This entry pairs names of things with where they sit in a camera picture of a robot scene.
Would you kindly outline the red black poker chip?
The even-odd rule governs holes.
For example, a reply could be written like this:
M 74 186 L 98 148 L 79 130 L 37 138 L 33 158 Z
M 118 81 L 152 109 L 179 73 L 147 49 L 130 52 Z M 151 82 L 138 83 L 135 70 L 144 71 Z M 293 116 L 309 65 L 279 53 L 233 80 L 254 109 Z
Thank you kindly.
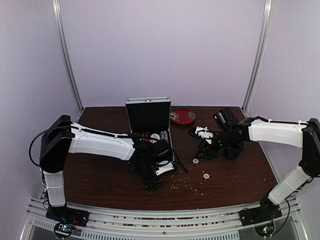
M 194 166 L 198 166 L 200 164 L 200 160 L 197 159 L 197 158 L 194 158 L 192 161 L 191 161 L 192 165 Z

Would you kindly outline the white dealer button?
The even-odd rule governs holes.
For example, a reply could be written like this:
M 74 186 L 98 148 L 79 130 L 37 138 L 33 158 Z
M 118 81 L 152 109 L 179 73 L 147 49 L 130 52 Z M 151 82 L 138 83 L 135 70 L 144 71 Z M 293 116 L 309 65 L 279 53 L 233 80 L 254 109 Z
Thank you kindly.
M 161 139 L 161 137 L 157 133 L 153 133 L 150 137 L 152 139 L 156 139 L 156 140 L 160 140 Z

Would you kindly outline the aluminium poker case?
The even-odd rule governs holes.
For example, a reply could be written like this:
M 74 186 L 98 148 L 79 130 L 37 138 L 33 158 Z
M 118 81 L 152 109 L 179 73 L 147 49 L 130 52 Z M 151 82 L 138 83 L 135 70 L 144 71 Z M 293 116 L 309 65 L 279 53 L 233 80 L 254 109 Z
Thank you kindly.
M 160 135 L 166 131 L 168 144 L 172 145 L 169 97 L 128 98 L 125 106 L 132 133 Z

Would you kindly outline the red card deck box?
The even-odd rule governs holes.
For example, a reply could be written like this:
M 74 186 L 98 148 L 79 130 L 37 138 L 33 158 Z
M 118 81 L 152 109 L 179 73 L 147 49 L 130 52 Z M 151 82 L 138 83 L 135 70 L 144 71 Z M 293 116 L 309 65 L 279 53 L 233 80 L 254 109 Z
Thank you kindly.
M 148 142 L 148 143 L 151 143 L 151 144 L 154 144 L 154 143 L 156 143 L 156 142 L 158 141 L 157 138 L 151 137 L 150 134 L 144 134 L 144 133 L 143 133 L 143 134 L 141 135 L 141 137 L 142 137 L 142 140 L 143 140 L 143 141 Z

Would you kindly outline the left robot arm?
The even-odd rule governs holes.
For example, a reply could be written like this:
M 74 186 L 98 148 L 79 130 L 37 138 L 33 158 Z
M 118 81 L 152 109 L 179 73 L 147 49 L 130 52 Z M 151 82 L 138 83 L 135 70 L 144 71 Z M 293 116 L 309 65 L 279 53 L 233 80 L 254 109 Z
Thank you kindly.
M 91 154 L 127 161 L 137 171 L 144 187 L 157 189 L 160 176 L 185 166 L 171 143 L 165 139 L 143 136 L 140 133 L 114 133 L 93 129 L 71 121 L 69 115 L 61 115 L 50 128 L 38 133 L 29 145 L 32 156 L 33 144 L 40 139 L 39 162 L 47 190 L 48 206 L 61 222 L 72 218 L 67 206 L 64 188 L 64 166 L 68 154 Z

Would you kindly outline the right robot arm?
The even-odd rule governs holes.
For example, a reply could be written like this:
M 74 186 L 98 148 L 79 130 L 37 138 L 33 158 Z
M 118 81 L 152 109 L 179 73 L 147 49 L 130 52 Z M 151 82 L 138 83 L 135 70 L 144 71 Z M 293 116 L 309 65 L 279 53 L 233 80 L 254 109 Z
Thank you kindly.
M 219 131 L 192 127 L 189 135 L 200 140 L 196 158 L 212 160 L 221 149 L 244 142 L 259 143 L 272 170 L 282 179 L 260 201 L 259 220 L 268 220 L 287 198 L 320 176 L 320 121 L 279 121 L 261 116 L 238 120 L 230 108 L 213 115 Z

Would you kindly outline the dark blue mug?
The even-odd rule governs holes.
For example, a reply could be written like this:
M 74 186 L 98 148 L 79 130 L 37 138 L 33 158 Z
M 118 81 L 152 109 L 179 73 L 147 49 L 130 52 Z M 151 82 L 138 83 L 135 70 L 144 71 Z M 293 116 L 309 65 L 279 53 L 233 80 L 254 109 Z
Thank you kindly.
M 242 145 L 235 146 L 235 147 L 229 146 L 224 149 L 223 155 L 228 160 L 236 160 L 244 150 L 245 150 L 245 147 Z

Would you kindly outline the black white poker chip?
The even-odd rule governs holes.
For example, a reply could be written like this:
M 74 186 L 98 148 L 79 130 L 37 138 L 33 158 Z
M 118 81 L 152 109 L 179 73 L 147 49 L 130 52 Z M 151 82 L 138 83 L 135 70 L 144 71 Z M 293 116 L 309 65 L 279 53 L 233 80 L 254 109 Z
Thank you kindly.
M 202 178 L 204 180 L 209 180 L 211 178 L 211 175 L 209 173 L 207 173 L 207 172 L 204 172 L 203 175 L 202 175 Z

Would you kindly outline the chip row in case right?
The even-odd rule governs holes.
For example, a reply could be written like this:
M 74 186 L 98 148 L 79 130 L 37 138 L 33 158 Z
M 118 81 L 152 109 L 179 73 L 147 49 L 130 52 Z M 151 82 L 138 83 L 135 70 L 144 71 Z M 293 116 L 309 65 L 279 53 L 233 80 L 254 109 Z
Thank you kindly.
M 160 132 L 160 143 L 161 143 L 161 146 L 164 147 L 166 150 L 171 150 L 169 134 L 165 130 Z

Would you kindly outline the red decorated plate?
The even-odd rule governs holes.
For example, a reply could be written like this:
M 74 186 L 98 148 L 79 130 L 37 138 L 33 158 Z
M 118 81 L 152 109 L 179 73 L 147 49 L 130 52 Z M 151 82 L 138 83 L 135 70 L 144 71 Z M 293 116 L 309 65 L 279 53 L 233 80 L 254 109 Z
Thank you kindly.
M 176 108 L 171 111 L 170 120 L 179 125 L 188 125 L 196 120 L 196 114 L 188 108 Z

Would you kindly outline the front aluminium rail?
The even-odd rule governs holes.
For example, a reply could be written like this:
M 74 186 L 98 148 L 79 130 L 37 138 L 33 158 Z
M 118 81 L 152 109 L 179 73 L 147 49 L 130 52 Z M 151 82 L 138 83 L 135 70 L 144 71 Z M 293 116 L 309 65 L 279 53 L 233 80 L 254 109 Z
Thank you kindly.
M 300 207 L 294 197 L 282 203 L 282 216 L 244 226 L 239 212 L 257 202 L 194 210 L 121 210 L 70 203 L 89 212 L 85 227 L 76 227 L 71 240 L 260 240 L 264 226 L 275 227 L 273 240 L 308 240 Z

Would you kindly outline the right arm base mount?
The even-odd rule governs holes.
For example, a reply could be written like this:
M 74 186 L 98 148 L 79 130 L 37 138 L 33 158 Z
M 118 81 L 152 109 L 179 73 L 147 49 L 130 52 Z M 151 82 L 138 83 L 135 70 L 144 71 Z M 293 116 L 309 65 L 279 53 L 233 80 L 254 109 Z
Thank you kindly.
M 261 206 L 244 208 L 239 212 L 242 226 L 253 225 L 255 233 L 262 238 L 271 237 L 276 232 L 275 219 L 280 218 L 281 216 L 281 210 L 268 210 Z

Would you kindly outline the right aluminium frame post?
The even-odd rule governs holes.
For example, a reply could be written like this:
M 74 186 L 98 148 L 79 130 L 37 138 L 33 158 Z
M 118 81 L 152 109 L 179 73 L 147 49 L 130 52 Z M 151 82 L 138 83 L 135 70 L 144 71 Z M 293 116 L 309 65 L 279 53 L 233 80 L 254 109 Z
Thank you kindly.
M 260 79 L 260 74 L 262 70 L 262 60 L 263 60 L 264 53 L 267 49 L 269 32 L 271 28 L 273 5 L 274 5 L 273 0 L 264 1 L 263 15 L 262 15 L 256 54 L 255 54 L 253 67 L 252 67 L 252 71 L 249 79 L 249 84 L 248 84 L 244 101 L 242 104 L 242 111 L 245 115 L 248 115 L 250 112 L 250 107 L 253 103 L 255 92 Z

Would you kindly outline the aluminium frame post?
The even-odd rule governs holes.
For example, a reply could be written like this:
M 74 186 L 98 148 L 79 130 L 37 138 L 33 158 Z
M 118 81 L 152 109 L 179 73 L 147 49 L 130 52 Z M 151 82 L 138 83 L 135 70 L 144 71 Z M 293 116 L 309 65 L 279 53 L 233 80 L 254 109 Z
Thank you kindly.
M 62 50 L 62 55 L 63 55 L 63 62 L 66 68 L 66 73 L 68 77 L 68 81 L 70 83 L 71 91 L 73 94 L 73 97 L 76 101 L 77 107 L 80 112 L 84 110 L 83 103 L 81 101 L 80 93 L 76 84 L 73 68 L 72 68 L 72 63 L 68 51 L 68 45 L 67 45 L 67 40 L 66 40 L 66 34 L 65 34 L 65 29 L 64 29 L 64 24 L 63 24 L 63 16 L 61 12 L 61 1 L 60 0 L 53 0 L 52 1 L 52 6 L 53 6 L 53 13 L 54 13 L 54 18 L 57 26 L 57 31 L 60 39 L 60 45 L 61 45 L 61 50 Z
M 248 115 L 250 112 L 250 107 L 253 103 L 255 92 L 260 79 L 260 74 L 262 70 L 262 60 L 263 60 L 264 53 L 267 49 L 269 32 L 271 28 L 273 5 L 274 5 L 273 0 L 264 1 L 263 15 L 262 15 L 256 54 L 255 54 L 253 67 L 252 67 L 252 71 L 249 79 L 249 84 L 248 84 L 244 101 L 242 104 L 242 111 L 245 115 Z

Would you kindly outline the left aluminium frame post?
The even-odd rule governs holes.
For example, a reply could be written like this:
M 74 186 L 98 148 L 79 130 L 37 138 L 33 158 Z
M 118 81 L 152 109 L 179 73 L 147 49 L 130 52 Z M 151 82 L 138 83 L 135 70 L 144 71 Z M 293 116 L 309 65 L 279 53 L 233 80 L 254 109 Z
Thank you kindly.
M 54 13 L 54 18 L 57 26 L 57 31 L 60 39 L 60 45 L 61 45 L 61 50 L 62 50 L 62 55 L 63 55 L 63 62 L 66 68 L 66 73 L 68 77 L 68 81 L 70 83 L 71 91 L 73 94 L 73 97 L 76 101 L 77 107 L 80 112 L 84 110 L 83 103 L 81 101 L 80 93 L 76 84 L 73 68 L 72 68 L 72 63 L 68 51 L 68 45 L 67 45 L 67 40 L 66 40 L 66 34 L 65 34 L 65 29 L 64 29 L 64 24 L 63 24 L 63 16 L 61 12 L 61 1 L 60 0 L 53 0 L 52 1 L 52 6 L 53 6 L 53 13 Z

